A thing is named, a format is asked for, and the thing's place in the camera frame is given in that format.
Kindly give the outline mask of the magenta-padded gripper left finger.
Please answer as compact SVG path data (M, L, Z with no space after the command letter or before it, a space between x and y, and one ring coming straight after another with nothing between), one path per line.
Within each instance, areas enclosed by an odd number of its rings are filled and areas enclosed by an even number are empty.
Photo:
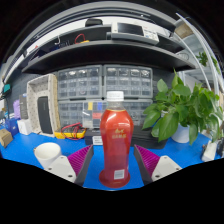
M82 186L93 155L93 146L88 145L68 157L59 156L46 168L46 171Z

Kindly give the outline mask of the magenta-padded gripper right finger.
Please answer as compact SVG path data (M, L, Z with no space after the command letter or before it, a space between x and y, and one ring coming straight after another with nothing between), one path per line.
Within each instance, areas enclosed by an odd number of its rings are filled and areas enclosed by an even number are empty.
M144 185L181 170L181 167L167 155L158 156L139 145L134 146L134 156Z

